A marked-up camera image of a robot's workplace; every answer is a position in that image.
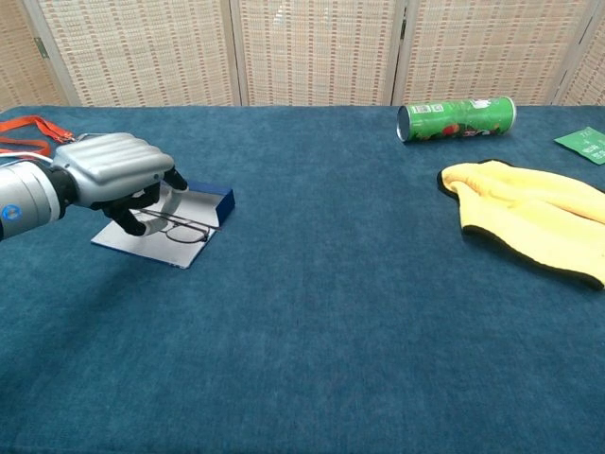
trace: yellow towel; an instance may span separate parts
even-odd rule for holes
[[[444,169],[441,189],[459,201],[465,232],[496,236],[550,269],[605,284],[605,194],[554,173],[499,161]]]

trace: orange lanyard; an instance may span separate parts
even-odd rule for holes
[[[55,142],[60,144],[66,144],[67,142],[74,141],[73,133],[68,130],[64,130],[48,120],[44,120],[41,116],[37,115],[20,116],[18,118],[0,122],[0,134],[29,125],[36,125],[42,134],[50,137]],[[30,147],[36,147],[36,149],[29,149],[28,151],[50,157],[50,145],[44,140],[11,139],[9,137],[0,136],[0,144],[27,145]],[[16,150],[0,148],[0,153],[12,153],[14,151]]]

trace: blue table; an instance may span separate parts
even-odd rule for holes
[[[92,245],[78,207],[0,243],[0,450],[605,452],[605,293],[464,236],[436,184],[498,158],[605,187],[553,142],[605,108],[409,145],[396,113],[0,114],[131,132],[236,201],[187,271]]]

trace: green can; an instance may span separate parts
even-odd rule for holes
[[[517,110],[509,97],[414,103],[397,114],[397,135],[403,142],[504,134]]]

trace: green packet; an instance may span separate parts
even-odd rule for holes
[[[555,139],[555,142],[590,159],[595,164],[605,164],[605,134],[584,128]]]

